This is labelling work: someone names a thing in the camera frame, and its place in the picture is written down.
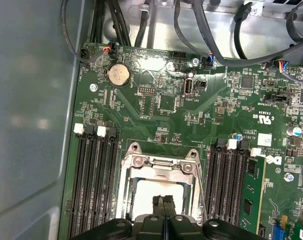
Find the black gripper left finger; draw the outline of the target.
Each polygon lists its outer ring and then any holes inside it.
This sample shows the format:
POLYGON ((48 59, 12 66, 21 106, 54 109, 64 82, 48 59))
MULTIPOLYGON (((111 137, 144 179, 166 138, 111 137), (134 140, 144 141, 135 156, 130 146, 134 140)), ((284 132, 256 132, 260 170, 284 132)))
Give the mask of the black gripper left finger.
POLYGON ((115 218, 90 230, 80 233, 73 240, 162 240, 165 226, 164 197, 152 199, 152 214, 143 214, 134 223, 115 218))

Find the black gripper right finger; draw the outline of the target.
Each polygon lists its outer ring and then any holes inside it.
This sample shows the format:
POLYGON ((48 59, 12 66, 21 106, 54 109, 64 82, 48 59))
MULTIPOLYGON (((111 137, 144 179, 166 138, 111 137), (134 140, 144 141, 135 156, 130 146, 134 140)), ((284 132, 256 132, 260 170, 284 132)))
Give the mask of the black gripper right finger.
POLYGON ((189 215, 176 214, 173 196, 164 197, 164 213, 167 218, 167 232, 171 240, 262 240, 263 237, 212 218, 203 225, 192 221, 189 215))

